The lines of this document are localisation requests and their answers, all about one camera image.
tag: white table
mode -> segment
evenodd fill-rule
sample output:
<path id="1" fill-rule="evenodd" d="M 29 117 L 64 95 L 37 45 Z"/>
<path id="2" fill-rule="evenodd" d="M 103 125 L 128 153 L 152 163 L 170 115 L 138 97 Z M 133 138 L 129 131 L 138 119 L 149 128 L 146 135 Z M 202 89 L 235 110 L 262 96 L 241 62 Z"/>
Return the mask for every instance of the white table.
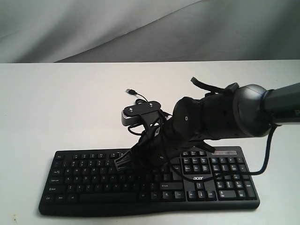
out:
<path id="1" fill-rule="evenodd" d="M 138 140 L 120 121 L 133 88 L 172 112 L 183 96 L 202 98 L 192 76 L 216 86 L 233 82 L 267 89 L 300 82 L 300 60 L 0 64 L 0 224 L 299 224 L 300 126 L 277 129 L 267 171 L 253 177 L 261 205 L 254 211 L 176 212 L 134 217 L 44 217 L 38 203 L 57 150 L 129 148 Z M 250 170 L 263 162 L 266 138 L 221 140 L 240 145 Z"/>

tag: black keyboard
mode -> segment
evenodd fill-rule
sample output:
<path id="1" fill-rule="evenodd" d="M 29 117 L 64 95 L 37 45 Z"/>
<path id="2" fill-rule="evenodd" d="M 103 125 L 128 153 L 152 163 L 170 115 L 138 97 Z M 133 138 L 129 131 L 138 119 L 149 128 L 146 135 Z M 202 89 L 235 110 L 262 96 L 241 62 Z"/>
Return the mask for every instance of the black keyboard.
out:
<path id="1" fill-rule="evenodd" d="M 251 176 L 229 175 L 201 182 L 222 171 L 248 171 L 240 147 L 193 148 L 172 159 L 175 169 L 116 172 L 113 160 L 127 149 L 68 150 L 55 153 L 39 204 L 43 215 L 107 217 L 183 210 L 255 209 Z"/>

